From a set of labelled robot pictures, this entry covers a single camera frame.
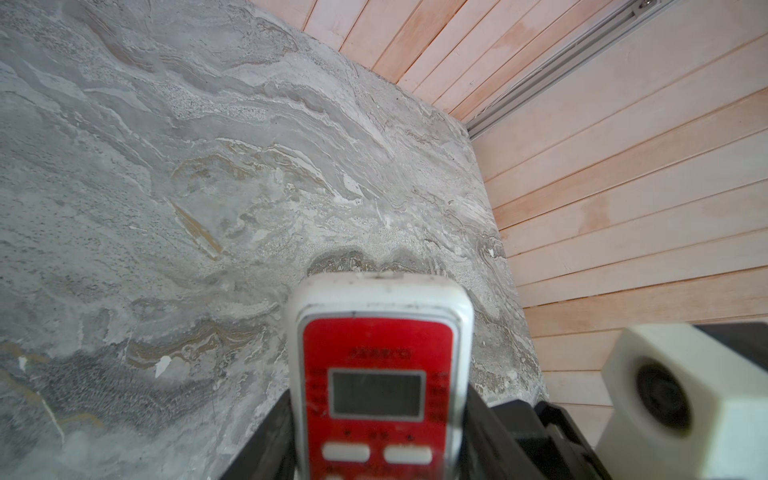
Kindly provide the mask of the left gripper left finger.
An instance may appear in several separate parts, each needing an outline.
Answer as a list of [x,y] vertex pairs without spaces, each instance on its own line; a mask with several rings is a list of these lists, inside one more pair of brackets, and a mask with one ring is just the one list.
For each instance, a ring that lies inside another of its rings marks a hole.
[[291,395],[286,390],[220,479],[294,479],[297,473],[295,436]]

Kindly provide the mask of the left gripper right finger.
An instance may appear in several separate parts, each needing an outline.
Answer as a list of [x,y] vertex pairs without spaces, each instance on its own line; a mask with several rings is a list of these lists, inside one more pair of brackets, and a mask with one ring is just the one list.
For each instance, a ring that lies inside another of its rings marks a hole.
[[513,400],[488,406],[468,388],[461,479],[611,478],[586,437],[562,407]]

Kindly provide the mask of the red white remote control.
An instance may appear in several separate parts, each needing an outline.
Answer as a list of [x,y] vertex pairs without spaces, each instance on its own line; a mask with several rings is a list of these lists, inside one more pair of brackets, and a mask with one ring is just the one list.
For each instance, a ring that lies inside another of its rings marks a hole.
[[474,307],[455,281],[320,273],[283,313],[303,479],[454,479]]

